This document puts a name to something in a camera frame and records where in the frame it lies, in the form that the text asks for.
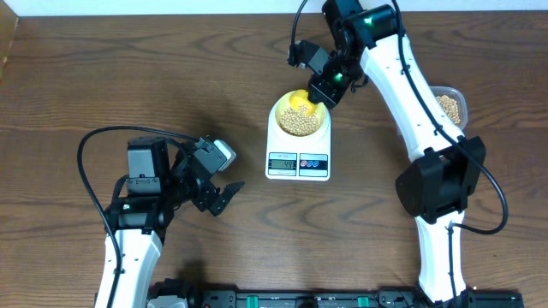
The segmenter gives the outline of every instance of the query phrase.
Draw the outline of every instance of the wooden table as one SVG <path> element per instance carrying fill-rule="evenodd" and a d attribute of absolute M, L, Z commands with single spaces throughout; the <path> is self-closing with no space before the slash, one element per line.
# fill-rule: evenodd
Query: wooden table
<path fill-rule="evenodd" d="M 407 152 L 374 86 L 333 110 L 326 183 L 268 181 L 266 122 L 309 71 L 285 64 L 293 15 L 24 18 L 0 85 L 0 305 L 91 306 L 104 230 L 76 168 L 82 136 L 143 125 L 224 139 L 238 153 L 217 177 L 247 185 L 218 218 L 185 204 L 153 280 L 184 277 L 242 289 L 412 287 L 420 271 L 414 219 L 395 178 Z M 432 85 L 459 89 L 468 136 L 509 201 L 506 229 L 464 232 L 462 270 L 479 289 L 523 293 L 547 306 L 548 13 L 409 13 L 414 53 Z M 321 15 L 297 39 L 332 47 Z M 126 141 L 88 143 L 86 171 L 103 205 L 127 173 Z M 467 222 L 501 218 L 481 178 Z"/>

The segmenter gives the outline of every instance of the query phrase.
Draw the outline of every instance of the clear plastic tub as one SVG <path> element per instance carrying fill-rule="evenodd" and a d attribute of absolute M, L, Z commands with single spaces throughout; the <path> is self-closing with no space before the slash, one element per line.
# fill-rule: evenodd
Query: clear plastic tub
<path fill-rule="evenodd" d="M 435 97 L 447 95 L 449 98 L 455 99 L 459 106 L 459 118 L 461 118 L 461 124 L 459 124 L 458 127 L 461 130 L 464 129 L 468 123 L 468 109 L 466 107 L 466 100 L 464 99 L 464 96 L 462 96 L 462 93 L 449 86 L 431 86 L 430 90 L 432 90 Z M 397 129 L 397 135 L 402 135 L 400 128 Z"/>

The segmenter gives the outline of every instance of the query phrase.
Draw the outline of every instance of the digital kitchen scale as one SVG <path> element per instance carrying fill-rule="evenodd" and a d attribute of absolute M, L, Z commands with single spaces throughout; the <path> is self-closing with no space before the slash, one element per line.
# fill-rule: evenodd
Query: digital kitchen scale
<path fill-rule="evenodd" d="M 273 180 L 327 181 L 331 176 L 331 117 L 319 104 L 321 124 L 308 136 L 286 133 L 278 124 L 289 105 L 289 92 L 272 107 L 268 118 L 265 175 Z"/>

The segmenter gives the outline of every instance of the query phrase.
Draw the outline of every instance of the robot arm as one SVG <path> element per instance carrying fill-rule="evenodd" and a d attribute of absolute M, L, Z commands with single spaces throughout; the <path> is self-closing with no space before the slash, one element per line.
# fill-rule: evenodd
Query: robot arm
<path fill-rule="evenodd" d="M 380 91 L 384 101 L 394 116 L 397 126 L 402 131 L 402 137 L 408 149 L 411 162 L 422 158 L 428 151 L 439 152 L 450 148 L 451 144 L 435 128 L 421 108 L 415 97 L 406 76 L 402 74 L 402 65 L 399 60 L 397 34 L 376 42 L 377 46 L 365 48 L 360 60 L 364 73 Z M 411 52 L 409 40 L 403 38 L 404 55 L 408 59 L 410 73 L 425 100 L 428 108 L 438 123 L 442 124 L 445 132 L 458 142 L 458 137 L 464 137 L 451 119 L 441 109 L 438 101 L 432 94 L 429 85 L 419 70 Z M 428 223 L 424 218 L 417 216 L 415 221 L 419 229 L 421 268 L 419 285 L 432 303 L 447 301 L 453 298 L 449 267 L 449 238 L 447 227 L 451 222 L 462 223 L 464 211 L 456 210 L 438 217 L 435 223 Z M 456 292 L 460 294 L 466 289 L 461 273 L 460 232 L 458 228 L 453 234 L 452 253 L 454 263 L 454 280 Z"/>
<path fill-rule="evenodd" d="M 327 102 L 328 108 L 334 108 L 362 74 L 379 89 L 402 131 L 412 162 L 396 180 L 396 191 L 419 229 L 420 288 L 432 303 L 453 299 L 450 257 L 456 294 L 466 285 L 461 273 L 460 229 L 453 233 L 450 256 L 448 227 L 462 223 L 467 197 L 474 192 L 480 171 L 436 132 L 415 96 L 402 70 L 394 9 L 384 5 L 363 10 L 357 1 L 327 0 L 322 11 L 337 50 L 326 56 L 318 46 L 301 41 L 288 63 L 305 64 L 313 70 L 308 98 L 313 103 Z M 402 47 L 411 78 L 436 122 L 483 163 L 483 143 L 478 137 L 466 140 L 444 113 L 414 60 L 407 36 L 402 38 Z"/>
<path fill-rule="evenodd" d="M 171 169 L 168 143 L 179 149 Z M 108 307 L 110 296 L 112 307 L 145 307 L 152 272 L 174 211 L 191 200 L 200 211 L 219 215 L 244 183 L 229 184 L 220 193 L 210 179 L 234 159 L 235 153 L 223 141 L 209 138 L 185 145 L 163 137 L 128 142 L 129 175 L 116 183 L 115 195 L 105 211 L 122 255 L 122 271 L 116 277 L 115 248 L 107 236 L 96 308 Z M 124 183 L 128 196 L 119 198 Z"/>

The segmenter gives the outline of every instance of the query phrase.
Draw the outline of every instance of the wire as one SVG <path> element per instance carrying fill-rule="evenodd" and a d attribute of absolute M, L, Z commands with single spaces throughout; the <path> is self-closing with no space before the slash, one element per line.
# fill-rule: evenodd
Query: wire
<path fill-rule="evenodd" d="M 426 115 L 432 122 L 432 125 L 435 128 L 435 131 L 442 135 L 451 145 L 453 145 L 464 157 L 468 159 L 469 162 L 471 162 L 475 167 L 477 167 L 481 173 L 485 175 L 487 180 L 492 184 L 492 186 L 495 188 L 495 191 L 497 192 L 498 197 L 500 198 L 501 205 L 503 207 L 503 218 L 501 222 L 496 226 L 494 229 L 491 230 L 482 230 L 474 227 L 467 226 L 465 224 L 460 223 L 453 223 L 451 222 L 449 226 L 447 227 L 448 234 L 450 237 L 450 279 L 451 279 L 451 288 L 453 291 L 453 301 L 455 302 L 456 299 L 456 288 L 455 288 L 455 279 L 453 277 L 453 247 L 452 247 L 452 235 L 453 235 L 453 227 L 463 228 L 465 230 L 474 232 L 476 234 L 483 234 L 483 235 L 493 235 L 498 232 L 500 232 L 504 226 L 506 225 L 506 222 L 508 221 L 508 203 L 506 202 L 506 198 L 504 197 L 504 193 L 502 188 L 498 185 L 497 181 L 489 172 L 489 170 L 483 166 L 480 162 L 478 162 L 468 151 L 466 151 L 464 148 L 462 148 L 456 141 L 454 141 L 442 128 L 441 125 L 436 121 L 434 118 L 432 112 L 428 109 L 426 106 L 424 100 L 422 99 L 422 96 L 419 93 L 419 90 L 417 89 L 417 86 L 413 82 L 413 78 L 411 78 L 411 74 L 409 73 L 409 66 L 405 62 L 405 56 L 403 55 L 403 36 L 404 36 L 404 30 L 403 30 L 403 24 L 402 24 L 402 12 L 400 11 L 399 6 L 397 5 L 396 0 L 392 0 L 392 3 L 394 4 L 394 9 L 396 10 L 396 22 L 397 22 L 397 31 L 398 31 L 398 51 L 400 55 L 400 61 L 402 63 L 402 71 L 405 73 L 405 76 L 407 77 L 407 80 L 409 82 L 409 85 L 413 89 L 414 95 L 419 100 L 420 106 L 422 109 L 426 112 Z"/>
<path fill-rule="evenodd" d="M 78 171 L 80 172 L 80 177 L 82 178 L 82 182 L 84 182 L 84 187 L 87 190 L 87 193 L 89 193 L 90 198 L 92 199 L 93 204 L 95 204 L 95 207 L 97 207 L 97 211 L 99 212 L 99 215 L 101 215 L 101 219 L 103 219 L 104 228 L 106 229 L 107 234 L 110 236 L 110 239 L 112 240 L 112 245 L 114 247 L 114 253 L 116 254 L 116 270 L 114 272 L 114 279 L 112 281 L 112 287 L 110 288 L 110 295 L 109 295 L 109 301 L 107 302 L 107 308 L 112 307 L 112 302 L 114 300 L 114 296 L 116 294 L 116 287 L 118 286 L 118 280 L 120 279 L 120 273 L 122 272 L 122 254 L 120 253 L 120 246 L 118 245 L 116 238 L 114 237 L 114 233 L 112 232 L 112 228 L 110 227 L 109 221 L 106 218 L 106 215 L 104 213 L 103 207 L 99 203 L 99 200 L 97 199 L 97 196 L 92 190 L 92 186 L 90 185 L 89 181 L 87 180 L 86 171 L 84 170 L 84 163 L 82 162 L 82 153 L 84 151 L 84 145 L 86 144 L 87 140 L 90 139 L 93 135 L 97 133 L 102 132 L 108 132 L 108 131 L 114 131 L 114 130 L 136 130 L 141 132 L 148 132 L 148 133 L 158 133 L 170 137 L 176 137 L 181 139 L 188 139 L 191 141 L 198 141 L 198 139 L 194 137 L 189 137 L 184 134 L 179 133 L 172 133 L 172 132 L 166 132 L 159 129 L 149 128 L 149 127 L 136 127 L 136 126 L 113 126 L 113 127 L 102 127 L 95 129 L 88 133 L 84 138 L 82 138 L 80 145 L 78 146 L 78 154 L 77 154 L 77 162 L 78 162 Z"/>
<path fill-rule="evenodd" d="M 297 23 L 299 22 L 299 17 L 301 16 L 301 11 L 305 7 L 305 4 L 307 4 L 307 1 L 308 0 L 302 0 L 301 6 L 297 10 L 297 14 L 295 15 L 295 20 L 293 21 L 293 30 L 291 31 L 291 46 L 289 47 L 289 60 L 293 63 L 295 63 L 293 57 L 295 56 L 295 53 L 296 53 L 296 50 L 295 50 L 296 49 L 296 46 L 295 46 L 295 33 L 297 32 Z"/>

